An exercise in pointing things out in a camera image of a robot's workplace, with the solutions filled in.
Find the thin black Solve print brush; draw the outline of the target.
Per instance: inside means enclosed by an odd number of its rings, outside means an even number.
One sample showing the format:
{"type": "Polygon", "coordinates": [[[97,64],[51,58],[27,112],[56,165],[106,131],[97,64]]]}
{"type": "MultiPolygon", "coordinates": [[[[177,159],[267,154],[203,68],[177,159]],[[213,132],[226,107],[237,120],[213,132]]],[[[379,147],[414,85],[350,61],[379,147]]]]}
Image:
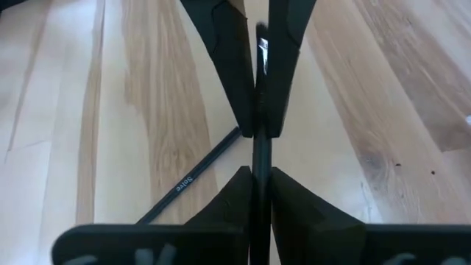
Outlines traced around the thin black Solve print brush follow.
{"type": "Polygon", "coordinates": [[[173,201],[181,195],[198,177],[208,169],[211,164],[219,158],[226,150],[228,150],[235,141],[241,137],[239,127],[234,127],[197,165],[195,165],[189,173],[187,173],[175,187],[167,192],[146,214],[144,214],[137,222],[137,225],[150,224],[156,219],[173,201]]]}

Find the black makeup brush silver ferrule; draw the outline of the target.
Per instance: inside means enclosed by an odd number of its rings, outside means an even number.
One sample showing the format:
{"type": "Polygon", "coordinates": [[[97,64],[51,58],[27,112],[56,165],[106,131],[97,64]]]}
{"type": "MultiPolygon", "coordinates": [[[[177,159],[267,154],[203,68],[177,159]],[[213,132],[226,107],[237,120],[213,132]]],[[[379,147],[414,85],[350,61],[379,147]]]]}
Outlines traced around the black makeup brush silver ferrule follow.
{"type": "Polygon", "coordinates": [[[252,207],[250,225],[250,265],[269,265],[271,236],[271,202],[269,177],[272,167],[272,140],[266,128],[266,69],[268,60],[268,26],[256,25],[257,75],[252,149],[252,207]]]}

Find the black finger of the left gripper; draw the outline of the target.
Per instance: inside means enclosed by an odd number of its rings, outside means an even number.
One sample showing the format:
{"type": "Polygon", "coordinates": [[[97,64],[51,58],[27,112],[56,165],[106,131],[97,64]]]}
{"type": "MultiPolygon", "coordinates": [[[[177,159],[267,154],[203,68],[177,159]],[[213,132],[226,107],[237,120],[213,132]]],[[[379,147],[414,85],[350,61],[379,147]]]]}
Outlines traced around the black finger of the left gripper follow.
{"type": "Polygon", "coordinates": [[[245,15],[229,0],[180,0],[213,61],[245,138],[253,136],[255,84],[245,15]]]}
{"type": "Polygon", "coordinates": [[[317,0],[269,0],[266,127],[278,138],[291,93],[300,47],[317,0]]]}

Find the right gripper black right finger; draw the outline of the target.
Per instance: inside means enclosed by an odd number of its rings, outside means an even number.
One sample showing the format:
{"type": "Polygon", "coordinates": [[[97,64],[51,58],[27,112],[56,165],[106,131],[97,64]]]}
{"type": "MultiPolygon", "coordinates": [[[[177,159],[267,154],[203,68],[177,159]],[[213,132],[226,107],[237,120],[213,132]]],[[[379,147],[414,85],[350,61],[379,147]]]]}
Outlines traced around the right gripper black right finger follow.
{"type": "Polygon", "coordinates": [[[270,190],[282,265],[471,265],[471,225],[365,223],[278,168],[270,190]]]}

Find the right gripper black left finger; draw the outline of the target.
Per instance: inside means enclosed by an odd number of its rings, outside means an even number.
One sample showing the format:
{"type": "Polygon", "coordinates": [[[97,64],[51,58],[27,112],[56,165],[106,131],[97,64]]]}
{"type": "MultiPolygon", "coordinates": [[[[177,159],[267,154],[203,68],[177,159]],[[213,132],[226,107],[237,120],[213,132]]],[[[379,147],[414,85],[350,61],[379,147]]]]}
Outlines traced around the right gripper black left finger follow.
{"type": "Polygon", "coordinates": [[[81,225],[53,244],[54,265],[247,265],[252,172],[242,166],[183,225],[81,225]]]}

